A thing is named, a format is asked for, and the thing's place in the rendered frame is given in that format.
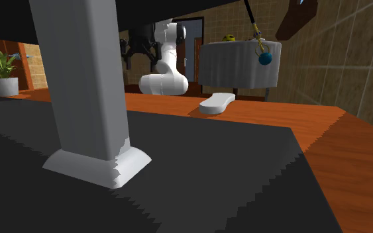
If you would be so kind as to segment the dark brown wall fixture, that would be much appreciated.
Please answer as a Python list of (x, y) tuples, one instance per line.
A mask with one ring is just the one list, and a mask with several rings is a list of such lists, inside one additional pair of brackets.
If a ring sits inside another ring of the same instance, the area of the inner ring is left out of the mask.
[(290, 0), (288, 11), (275, 34), (277, 40), (289, 40), (317, 14), (318, 0)]

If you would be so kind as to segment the white flat rounded object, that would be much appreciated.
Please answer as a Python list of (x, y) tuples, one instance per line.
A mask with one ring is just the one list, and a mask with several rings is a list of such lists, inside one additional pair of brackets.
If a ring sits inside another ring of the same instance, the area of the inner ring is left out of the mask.
[(229, 103), (235, 100), (233, 93), (213, 93), (210, 98), (200, 102), (199, 111), (203, 114), (216, 115), (223, 113)]

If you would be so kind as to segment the orange wooden desk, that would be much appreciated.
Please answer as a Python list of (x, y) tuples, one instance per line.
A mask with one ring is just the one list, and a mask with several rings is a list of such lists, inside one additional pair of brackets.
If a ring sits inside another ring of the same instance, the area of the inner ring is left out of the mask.
[[(31, 150), (50, 153), (58, 136), (47, 89), (0, 97), (0, 132)], [(345, 233), (373, 233), (373, 126), (338, 108), (232, 102), (218, 120), (292, 130)]]

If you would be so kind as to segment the orange wooden cabinet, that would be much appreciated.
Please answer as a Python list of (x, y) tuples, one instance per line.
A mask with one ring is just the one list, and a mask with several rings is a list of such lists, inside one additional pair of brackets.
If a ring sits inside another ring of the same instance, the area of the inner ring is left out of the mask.
[(19, 79), (19, 90), (33, 90), (32, 78), (28, 67), (27, 55), (25, 47), (22, 43), (13, 42), (8, 40), (0, 40), (0, 51), (3, 54), (8, 54), (8, 60), (14, 57), (13, 65), (17, 66), (17, 69), (11, 73), (11, 77), (17, 77)]

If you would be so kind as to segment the dark framed door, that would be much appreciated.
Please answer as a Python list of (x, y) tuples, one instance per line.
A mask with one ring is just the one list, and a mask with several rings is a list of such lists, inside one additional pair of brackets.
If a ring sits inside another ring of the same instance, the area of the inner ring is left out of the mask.
[(203, 38), (203, 17), (174, 19), (173, 23), (181, 23), (186, 28), (185, 39), (185, 76), (189, 82), (195, 81), (195, 39)]

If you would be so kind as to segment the green plant in white pot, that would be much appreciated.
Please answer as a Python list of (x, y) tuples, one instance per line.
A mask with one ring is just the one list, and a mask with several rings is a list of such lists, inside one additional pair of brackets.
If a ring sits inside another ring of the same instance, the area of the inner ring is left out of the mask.
[(19, 81), (12, 77), (11, 73), (18, 69), (13, 65), (16, 57), (10, 57), (7, 53), (0, 51), (0, 97), (10, 97), (19, 94)]

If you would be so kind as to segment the round table with grey cloth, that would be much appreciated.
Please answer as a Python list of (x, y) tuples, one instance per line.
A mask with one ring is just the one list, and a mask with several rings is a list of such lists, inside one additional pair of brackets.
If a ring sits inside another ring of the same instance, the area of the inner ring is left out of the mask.
[(282, 44), (262, 39), (272, 61), (263, 65), (258, 41), (237, 40), (212, 42), (199, 51), (198, 84), (232, 89), (267, 89), (276, 87), (280, 69)]

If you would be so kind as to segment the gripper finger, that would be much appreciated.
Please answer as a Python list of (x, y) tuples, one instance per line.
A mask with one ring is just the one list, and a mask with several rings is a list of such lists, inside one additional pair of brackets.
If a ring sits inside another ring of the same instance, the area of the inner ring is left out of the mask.
[(150, 59), (150, 71), (153, 72), (155, 70), (155, 66), (158, 60), (161, 59), (161, 43), (159, 42), (151, 42), (145, 46), (146, 55)]
[(125, 39), (120, 39), (120, 50), (121, 50), (121, 57), (126, 63), (126, 67), (128, 70), (131, 69), (131, 56), (133, 55), (133, 49), (131, 48), (129, 41)]

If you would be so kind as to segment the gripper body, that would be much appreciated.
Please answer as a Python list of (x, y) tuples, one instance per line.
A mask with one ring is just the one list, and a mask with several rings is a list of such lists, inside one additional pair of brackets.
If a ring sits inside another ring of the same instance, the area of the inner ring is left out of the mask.
[(146, 24), (137, 28), (129, 29), (129, 52), (132, 54), (147, 54), (151, 48), (157, 49), (154, 38), (155, 25)]

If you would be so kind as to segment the black wand with blue ball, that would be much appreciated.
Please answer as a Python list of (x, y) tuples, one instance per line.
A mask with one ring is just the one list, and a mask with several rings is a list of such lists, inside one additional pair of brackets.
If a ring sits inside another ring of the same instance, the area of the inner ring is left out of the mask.
[(253, 37), (258, 43), (258, 48), (260, 49), (260, 53), (256, 51), (256, 55), (258, 56), (258, 61), (261, 65), (266, 66), (272, 62), (272, 55), (270, 53), (270, 48), (267, 44), (262, 42), (262, 33), (257, 27), (255, 23), (254, 16), (252, 14), (252, 10), (250, 8), (250, 4), (248, 0), (243, 0), (245, 4), (246, 11), (248, 13), (248, 17), (250, 19), (250, 23), (253, 29)]

